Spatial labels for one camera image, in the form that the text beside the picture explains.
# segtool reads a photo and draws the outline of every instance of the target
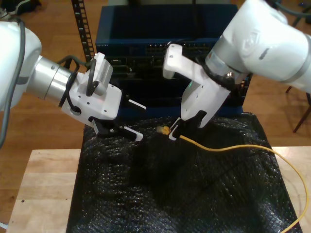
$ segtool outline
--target metal rack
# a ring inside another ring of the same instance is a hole
[[[95,55],[93,41],[89,30],[84,0],[71,0],[76,18],[78,31],[86,61],[89,62]]]

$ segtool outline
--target black cable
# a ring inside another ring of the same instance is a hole
[[[184,39],[178,39],[175,41],[170,41],[167,45],[170,45],[170,44],[184,45],[184,42],[194,41],[200,37],[202,30],[199,27],[199,17],[198,17],[196,8],[197,8],[196,0],[192,0],[192,14],[193,14],[194,26],[196,28],[196,36],[192,38],[184,38]]]
[[[305,8],[302,12],[303,12],[303,13],[307,13],[309,10],[311,10],[311,6]],[[297,17],[297,18],[295,19],[295,21],[294,21],[293,24],[292,24],[292,26],[293,26],[294,28],[295,28],[295,27],[297,26],[297,24],[300,22],[301,18],[302,18],[302,17]]]
[[[94,92],[93,88],[93,78],[95,73],[96,59],[92,59],[90,61],[90,71],[88,76],[87,88],[86,88],[86,96],[91,96]]]
[[[64,57],[62,60],[60,60],[60,61],[57,62],[57,63],[58,63],[58,64],[62,64],[63,62],[65,62],[65,61],[67,61],[67,60],[69,60],[69,59],[74,60],[76,64],[81,64],[81,65],[83,65],[83,66],[86,66],[86,65],[87,65],[86,62],[81,61],[80,59],[78,59],[78,58],[77,58],[76,56],[74,56],[74,55],[68,55],[68,56]]]
[[[58,64],[62,64],[63,62],[65,62],[67,60],[70,60],[70,59],[72,59],[75,62],[76,68],[73,70],[73,72],[70,74],[70,76],[68,78],[68,81],[66,83],[66,89],[65,89],[65,92],[64,92],[64,95],[63,95],[64,99],[62,98],[63,100],[61,100],[61,102],[59,104],[59,107],[62,107],[64,101],[67,99],[68,104],[69,104],[71,110],[76,112],[76,113],[81,114],[81,109],[78,106],[73,105],[73,103],[71,101],[71,98],[70,98],[69,91],[70,91],[71,86],[72,86],[72,84],[74,83],[74,81],[75,81],[75,79],[77,77],[78,70],[80,69],[79,63],[82,63],[84,65],[85,65],[85,63],[80,61],[79,59],[77,59],[75,56],[69,55],[69,56],[64,57],[62,60],[60,60],[58,62]]]
[[[311,14],[306,14],[305,12],[298,12],[298,11],[293,11],[285,6],[283,6],[280,1],[276,1],[275,4],[277,5],[277,7],[281,10],[284,11],[292,16],[296,16],[296,17],[311,17]]]
[[[87,82],[87,88],[86,88],[86,96],[90,97],[93,94],[93,78],[94,78],[94,73],[95,73],[95,67],[96,67],[96,59],[92,59],[89,63],[83,62],[81,60],[79,60],[76,56],[74,55],[68,55],[66,57],[64,57],[63,59],[61,59],[60,61],[58,61],[58,64],[62,64],[68,60],[72,59],[75,64],[76,64],[76,68],[74,69],[74,71],[71,73],[71,75],[68,78],[68,81],[66,83],[66,89],[64,92],[64,95],[59,103],[59,107],[62,107],[65,100],[68,101],[68,104],[71,108],[72,111],[81,114],[81,109],[78,106],[73,105],[71,98],[70,98],[70,94],[69,91],[77,77],[78,74],[78,70],[80,69],[80,64],[90,68],[90,73],[89,73],[89,78],[88,78],[88,82]]]
[[[16,87],[16,84],[19,78],[20,70],[23,65],[23,61],[25,57],[25,49],[26,49],[25,23],[18,17],[15,17],[14,19],[17,21],[20,27],[20,48],[19,48],[19,55],[18,55],[15,72],[13,74],[13,78],[8,89],[8,95],[5,100],[4,114],[3,114],[1,133],[0,133],[0,149],[2,148],[5,138],[6,138],[10,111],[11,111],[12,98],[13,98],[15,87]]]

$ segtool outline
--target black chair leg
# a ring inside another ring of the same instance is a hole
[[[302,123],[307,119],[308,115],[311,113],[311,106],[309,106],[308,110],[306,111],[306,113],[303,115],[303,117],[301,118],[300,122],[297,124],[296,128],[294,129],[294,133],[297,132],[297,130],[299,129],[299,127],[302,125]]]
[[[292,89],[292,86],[289,86],[288,88],[287,88],[287,90],[286,90],[286,92],[285,93],[289,93],[289,91]]]

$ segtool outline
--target wooden floor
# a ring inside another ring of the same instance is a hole
[[[95,44],[101,6],[107,1],[85,2]],[[300,10],[296,7],[297,1],[283,2],[292,9]],[[70,0],[46,0],[41,9],[23,15],[23,19],[26,26],[40,38],[43,56],[54,61],[68,54],[84,58]],[[311,34],[311,26],[303,20],[298,28]],[[254,77],[244,110],[258,116],[272,146],[311,146],[311,117],[298,133],[292,133],[308,107],[306,95],[295,89],[286,95],[286,89],[287,86],[282,84]],[[10,219],[31,151],[78,149],[82,144],[83,127],[82,123],[66,116],[58,107],[27,94],[23,96],[12,110],[7,139],[0,150],[0,222],[7,223]]]

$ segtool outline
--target silver metal joint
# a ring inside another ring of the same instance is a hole
[[[26,92],[58,105],[66,90],[70,75],[70,70],[40,56]]]

